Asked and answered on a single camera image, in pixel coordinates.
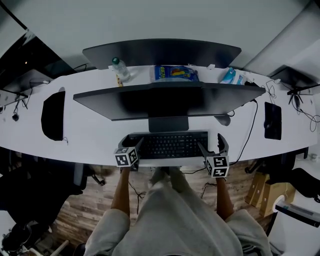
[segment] mousepad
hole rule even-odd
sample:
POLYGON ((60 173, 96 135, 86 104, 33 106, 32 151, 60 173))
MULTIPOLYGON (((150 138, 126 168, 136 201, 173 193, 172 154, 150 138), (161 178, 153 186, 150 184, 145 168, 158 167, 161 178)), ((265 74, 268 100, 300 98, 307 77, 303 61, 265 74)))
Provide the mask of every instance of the mousepad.
POLYGON ((264 137, 266 139, 281 140, 282 114, 281 107, 269 102, 264 103, 264 137))

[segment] black and white cube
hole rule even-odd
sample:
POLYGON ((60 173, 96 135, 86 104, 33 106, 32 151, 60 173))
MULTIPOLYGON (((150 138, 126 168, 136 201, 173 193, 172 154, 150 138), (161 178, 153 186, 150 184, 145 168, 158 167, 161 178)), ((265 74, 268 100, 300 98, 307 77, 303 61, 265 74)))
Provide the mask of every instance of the black and white cube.
POLYGON ((138 160, 137 151, 134 146, 117 148, 114 151, 114 156, 116 166, 118 167, 130 167, 138 160))
POLYGON ((208 156, 206 158, 205 168, 212 178, 227 177, 229 171, 229 157, 208 156))

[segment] black monitor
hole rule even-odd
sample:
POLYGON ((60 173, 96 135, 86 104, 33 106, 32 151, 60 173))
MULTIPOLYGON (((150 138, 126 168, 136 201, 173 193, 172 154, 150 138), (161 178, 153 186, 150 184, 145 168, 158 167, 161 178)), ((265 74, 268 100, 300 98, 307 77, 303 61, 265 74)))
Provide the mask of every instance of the black monitor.
POLYGON ((188 117, 225 117, 265 92, 254 83, 154 82, 83 92, 73 99, 112 121, 149 119, 151 132, 173 132, 188 130, 188 117))

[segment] bottle cap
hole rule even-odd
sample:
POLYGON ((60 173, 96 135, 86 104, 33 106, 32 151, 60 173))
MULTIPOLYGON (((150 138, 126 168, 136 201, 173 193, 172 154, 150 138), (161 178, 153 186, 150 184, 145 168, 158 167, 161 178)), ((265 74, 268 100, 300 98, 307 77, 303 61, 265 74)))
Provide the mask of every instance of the bottle cap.
POLYGON ((112 64, 117 65, 117 64, 119 64, 119 62, 120 62, 120 59, 117 58, 117 57, 114 57, 114 58, 112 59, 112 64))

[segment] person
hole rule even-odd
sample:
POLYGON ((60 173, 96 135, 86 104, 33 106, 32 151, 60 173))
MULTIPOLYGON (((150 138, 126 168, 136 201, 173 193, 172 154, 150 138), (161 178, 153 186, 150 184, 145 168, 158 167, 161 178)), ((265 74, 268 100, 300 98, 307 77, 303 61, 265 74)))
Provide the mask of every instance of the person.
POLYGON ((191 189, 177 167, 157 168, 136 224, 130 228, 129 174, 122 169, 111 209, 91 236, 84 256, 271 256, 262 227, 245 209, 234 212, 224 178, 217 178, 216 213, 191 189))

